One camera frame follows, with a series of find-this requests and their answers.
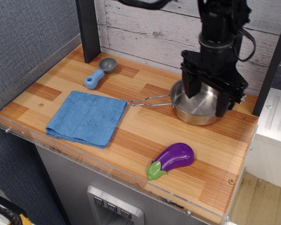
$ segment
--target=blue spoon handle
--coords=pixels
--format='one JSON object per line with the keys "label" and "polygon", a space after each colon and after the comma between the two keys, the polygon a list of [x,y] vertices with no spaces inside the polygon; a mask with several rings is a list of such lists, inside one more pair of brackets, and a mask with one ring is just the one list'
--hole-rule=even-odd
{"label": "blue spoon handle", "polygon": [[104,71],[97,69],[91,76],[85,79],[84,84],[88,89],[94,89],[102,77],[104,77]]}

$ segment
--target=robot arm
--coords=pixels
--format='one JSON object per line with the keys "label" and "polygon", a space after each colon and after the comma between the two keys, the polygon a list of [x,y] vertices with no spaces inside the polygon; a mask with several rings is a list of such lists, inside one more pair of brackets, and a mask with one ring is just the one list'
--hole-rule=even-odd
{"label": "robot arm", "polygon": [[[157,10],[171,0],[158,0],[153,3],[139,0],[119,0],[129,6]],[[201,84],[219,92],[216,106],[217,117],[222,117],[235,103],[245,99],[247,81],[239,74],[236,63],[239,58],[243,36],[255,46],[254,38],[242,26],[248,23],[251,9],[246,0],[198,0],[202,22],[199,35],[200,52],[184,50],[181,64],[182,80],[186,95],[191,98],[198,94]]]}

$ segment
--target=wooden countertop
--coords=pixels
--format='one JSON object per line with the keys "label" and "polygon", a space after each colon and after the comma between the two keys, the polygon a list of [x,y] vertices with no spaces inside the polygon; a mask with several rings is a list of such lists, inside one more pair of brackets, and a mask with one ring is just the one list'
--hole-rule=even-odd
{"label": "wooden countertop", "polygon": [[[96,89],[87,89],[84,80],[98,69],[99,60],[108,56],[101,53],[86,64],[80,45],[0,112],[1,126],[81,164],[95,165],[113,178],[135,184],[145,194],[159,196],[172,207],[191,210],[212,224],[221,223],[214,213],[226,216],[235,188],[229,180],[238,181],[257,125],[258,118],[251,114],[256,98],[247,96],[220,121],[202,127],[179,120],[171,105],[128,104],[114,137],[104,149],[48,137],[46,125],[72,90],[130,102],[169,94],[172,85],[181,79],[181,75],[114,57],[118,61],[116,70],[106,74]],[[165,103],[170,99],[152,100],[157,101]],[[192,147],[195,162],[148,182],[146,169],[151,160],[178,142]]]}

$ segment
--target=white wooden wall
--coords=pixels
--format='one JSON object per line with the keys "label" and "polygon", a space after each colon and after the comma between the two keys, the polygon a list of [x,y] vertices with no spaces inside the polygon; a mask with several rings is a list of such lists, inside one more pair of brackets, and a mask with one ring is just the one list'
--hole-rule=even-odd
{"label": "white wooden wall", "polygon": [[[281,33],[281,0],[247,0],[247,4],[252,12],[245,28],[256,39],[257,49],[248,62],[238,62],[237,69],[249,83],[246,93],[257,96]],[[173,0],[157,11],[117,0],[95,0],[95,7],[102,52],[181,75],[181,52],[200,51],[197,0]],[[252,49],[244,38],[241,58]]]}

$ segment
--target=dispenser button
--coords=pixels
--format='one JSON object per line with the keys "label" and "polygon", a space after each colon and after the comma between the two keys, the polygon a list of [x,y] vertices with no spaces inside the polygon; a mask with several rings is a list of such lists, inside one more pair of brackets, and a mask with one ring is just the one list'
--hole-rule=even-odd
{"label": "dispenser button", "polygon": [[99,205],[104,205],[104,202],[103,202],[103,200],[102,200],[101,198],[98,198],[98,197],[94,196],[94,200],[95,200],[95,202],[96,202],[97,204],[99,204]]}
{"label": "dispenser button", "polygon": [[125,217],[127,219],[131,219],[131,214],[129,212],[121,210],[121,214],[122,214],[123,217]]}
{"label": "dispenser button", "polygon": [[109,202],[107,203],[107,208],[113,212],[117,212],[118,209],[115,205],[110,204]]}

